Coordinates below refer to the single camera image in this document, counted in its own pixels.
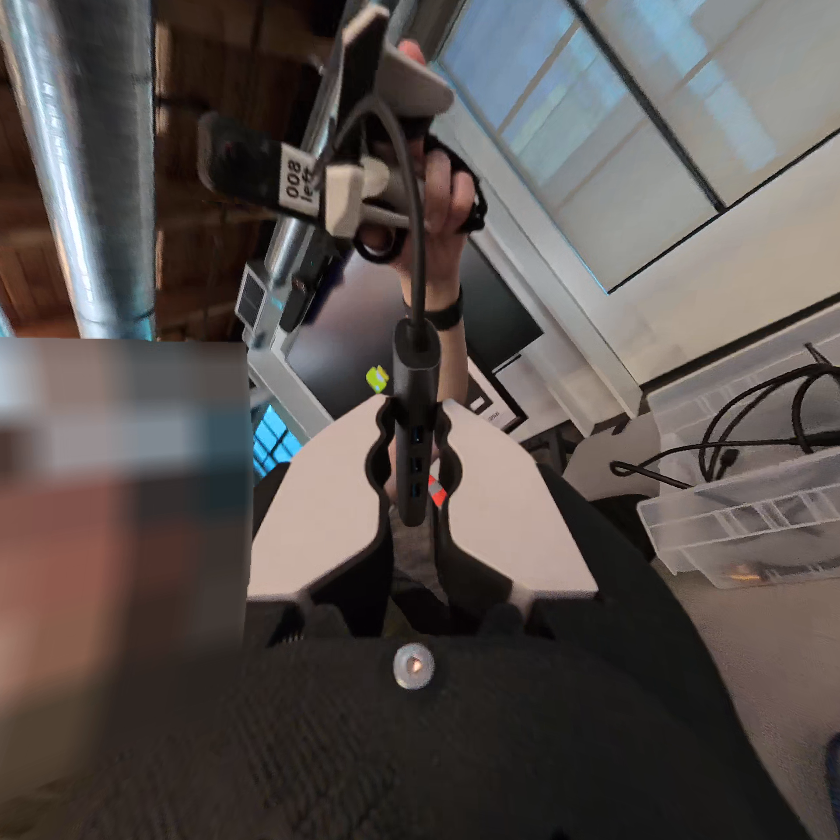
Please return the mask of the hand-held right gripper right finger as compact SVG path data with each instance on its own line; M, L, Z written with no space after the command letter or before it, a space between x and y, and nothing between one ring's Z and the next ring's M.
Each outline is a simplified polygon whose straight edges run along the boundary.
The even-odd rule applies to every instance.
M438 409L437 574L470 621L510 604L592 599L599 588L537 462L500 429L447 400Z

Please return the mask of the person's left forearm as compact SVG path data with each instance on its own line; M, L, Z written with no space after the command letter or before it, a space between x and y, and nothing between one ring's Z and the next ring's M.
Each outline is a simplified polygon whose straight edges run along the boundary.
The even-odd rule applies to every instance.
M403 318L395 327L393 340L394 398L403 414L413 404L409 395L409 385L427 385L431 382L431 350L426 348L421 353L415 353L410 332L410 320ZM455 326L437 330L436 335L440 350L437 366L437 401L444 403L451 399L465 404L469 374L464 320L459 318Z

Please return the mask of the clear plastic bin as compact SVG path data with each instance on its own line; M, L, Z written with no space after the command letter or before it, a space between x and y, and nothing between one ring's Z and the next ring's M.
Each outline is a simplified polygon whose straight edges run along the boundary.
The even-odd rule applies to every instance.
M672 574L719 589L838 576L834 306L653 391L665 478L637 512Z

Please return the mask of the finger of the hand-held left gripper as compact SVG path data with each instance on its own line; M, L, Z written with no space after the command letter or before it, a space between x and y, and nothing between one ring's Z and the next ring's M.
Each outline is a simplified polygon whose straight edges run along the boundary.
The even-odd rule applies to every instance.
M399 50L382 51L375 94L399 119L434 119L455 100L445 80Z
M330 163L321 179L322 221L338 239L352 239L365 225L397 228L397 213L366 202L389 194L397 185L397 169L382 160L362 156L359 164Z

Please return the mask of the grey metal USB hub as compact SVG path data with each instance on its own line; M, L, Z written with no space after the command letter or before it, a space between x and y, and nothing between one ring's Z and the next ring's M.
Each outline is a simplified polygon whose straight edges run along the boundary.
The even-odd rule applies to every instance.
M403 524L423 524L438 411L442 351L427 320L404 318L393 339L392 414L395 423L396 505Z

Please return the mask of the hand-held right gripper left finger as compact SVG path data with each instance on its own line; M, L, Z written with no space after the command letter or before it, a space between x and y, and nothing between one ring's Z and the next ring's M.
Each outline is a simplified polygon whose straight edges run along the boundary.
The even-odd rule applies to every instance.
M248 599L382 621L392 587L389 398L373 395L292 459L252 542Z

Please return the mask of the person's left hand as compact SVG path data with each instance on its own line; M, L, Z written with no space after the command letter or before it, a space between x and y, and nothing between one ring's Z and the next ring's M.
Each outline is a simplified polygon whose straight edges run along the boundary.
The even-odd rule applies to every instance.
M466 235L459 232L476 200L476 186L467 172L454 171L444 150L425 151L412 140L415 174L423 179L426 312L441 312L459 298L460 261Z

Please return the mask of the black wristband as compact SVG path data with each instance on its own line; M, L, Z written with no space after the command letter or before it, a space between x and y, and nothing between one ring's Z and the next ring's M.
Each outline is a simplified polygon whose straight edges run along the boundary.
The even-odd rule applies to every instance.
M462 323L464 319L464 292L458 288L458 296L445 308L437 310L426 309L423 313L423 320L430 323L438 332L448 332Z

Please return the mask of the silver ventilation duct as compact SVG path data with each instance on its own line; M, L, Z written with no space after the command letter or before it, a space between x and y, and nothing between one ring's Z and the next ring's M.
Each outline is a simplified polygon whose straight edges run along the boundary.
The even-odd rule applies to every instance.
M307 152L319 153L327 133L334 104L334 84L327 74L314 86L314 72L304 77L284 141ZM267 292L256 325L243 329L250 350L267 350L274 338L281 313L291 293L291 281L305 259L315 228L289 216L279 216L267 249L261 258L249 261Z
M80 336L153 340L153 4L2 1L1 19Z

